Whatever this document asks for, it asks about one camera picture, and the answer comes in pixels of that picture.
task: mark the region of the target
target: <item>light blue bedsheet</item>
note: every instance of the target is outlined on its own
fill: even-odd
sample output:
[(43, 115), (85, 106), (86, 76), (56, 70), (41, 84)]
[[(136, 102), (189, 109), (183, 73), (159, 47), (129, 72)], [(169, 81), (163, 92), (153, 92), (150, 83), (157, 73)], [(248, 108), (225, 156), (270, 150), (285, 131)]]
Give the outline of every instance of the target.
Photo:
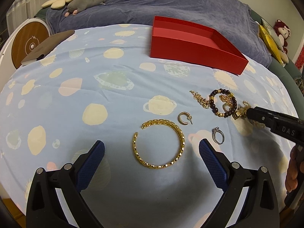
[[(246, 100), (296, 116), (280, 80), (251, 59), (235, 76), (150, 58), (150, 35), (151, 27), (144, 25), (77, 30), (47, 58), (19, 68), (6, 84), (0, 95), (0, 182), (23, 212), (37, 168), (60, 169), (101, 140), (105, 157), (81, 194), (105, 228), (198, 228), (222, 195), (199, 156), (203, 138), (243, 167), (266, 166), (282, 208), (293, 143), (247, 120), (219, 118), (189, 93), (207, 97), (226, 88), (239, 104)], [(218, 96), (216, 105), (221, 109)], [(183, 111), (192, 115), (193, 125), (178, 123)], [(186, 138), (181, 158), (165, 169), (146, 168), (133, 154), (136, 131), (145, 161), (164, 164), (177, 153), (171, 128), (141, 129), (151, 119), (175, 122)], [(225, 134), (221, 146), (211, 136), (217, 126)]]

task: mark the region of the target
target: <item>curtain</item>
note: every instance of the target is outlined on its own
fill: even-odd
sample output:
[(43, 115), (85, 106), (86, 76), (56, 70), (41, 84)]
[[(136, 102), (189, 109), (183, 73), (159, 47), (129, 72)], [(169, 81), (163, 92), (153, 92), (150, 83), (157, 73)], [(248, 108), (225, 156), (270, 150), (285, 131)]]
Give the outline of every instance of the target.
[(297, 68), (304, 73), (303, 71), (303, 65), (304, 65), (304, 47), (302, 48), (302, 51), (297, 59), (297, 61), (295, 62), (295, 65), (297, 66)]
[(46, 1), (48, 0), (15, 0), (6, 14), (9, 35), (25, 20), (33, 18)]

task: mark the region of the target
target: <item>bed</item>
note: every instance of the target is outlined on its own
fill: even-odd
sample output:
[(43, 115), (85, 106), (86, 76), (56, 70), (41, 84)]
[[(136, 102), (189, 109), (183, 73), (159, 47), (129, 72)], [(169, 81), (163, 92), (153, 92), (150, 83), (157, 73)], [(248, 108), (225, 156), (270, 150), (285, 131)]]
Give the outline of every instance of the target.
[[(82, 196), (104, 227), (197, 228), (222, 194), (199, 157), (198, 143), (207, 138), (230, 161), (252, 169), (266, 166), (282, 209), (292, 143), (247, 120), (219, 118), (189, 93), (207, 97), (226, 88), (239, 103), (296, 116), (280, 80), (249, 57), (240, 76), (150, 58), (150, 35), (147, 25), (79, 29), (45, 59), (16, 71), (0, 95), (0, 180), (12, 200), (25, 213), (37, 168), (73, 163), (100, 139), (105, 157)], [(193, 125), (178, 123), (183, 111), (192, 115)], [(173, 130), (140, 129), (151, 119), (175, 122), (186, 138), (182, 157), (161, 170), (142, 166), (131, 144), (138, 131), (138, 151), (147, 162), (162, 164), (174, 156), (178, 138)], [(211, 136), (217, 126), (226, 138), (221, 146)]]
[(243, 54), (265, 67), (271, 63), (250, 7), (239, 0), (106, 0), (105, 6), (75, 16), (65, 18), (65, 11), (66, 7), (48, 10), (47, 22), (54, 33), (120, 23), (152, 26), (154, 16), (166, 16), (215, 28)]

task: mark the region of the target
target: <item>gray plush toy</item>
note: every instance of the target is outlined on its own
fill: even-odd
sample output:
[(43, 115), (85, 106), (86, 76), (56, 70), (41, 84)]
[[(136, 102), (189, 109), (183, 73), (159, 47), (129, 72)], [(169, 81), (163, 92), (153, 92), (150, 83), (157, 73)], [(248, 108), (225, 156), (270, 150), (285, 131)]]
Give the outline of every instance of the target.
[(73, 15), (86, 10), (89, 7), (94, 7), (98, 5), (104, 5), (105, 0), (73, 0), (67, 6), (67, 12), (64, 14), (68, 17), (71, 13)]

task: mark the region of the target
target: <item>wall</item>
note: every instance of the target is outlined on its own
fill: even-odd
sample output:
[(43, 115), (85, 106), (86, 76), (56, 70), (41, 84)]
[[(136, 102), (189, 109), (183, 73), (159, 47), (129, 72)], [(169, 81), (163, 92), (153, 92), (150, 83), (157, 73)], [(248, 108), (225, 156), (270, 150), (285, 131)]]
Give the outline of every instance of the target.
[(276, 20), (285, 22), (291, 30), (287, 39), (288, 56), (293, 59), (302, 48), (304, 36), (304, 20), (291, 2), (291, 0), (240, 0), (248, 4), (254, 11), (268, 21), (272, 26)]

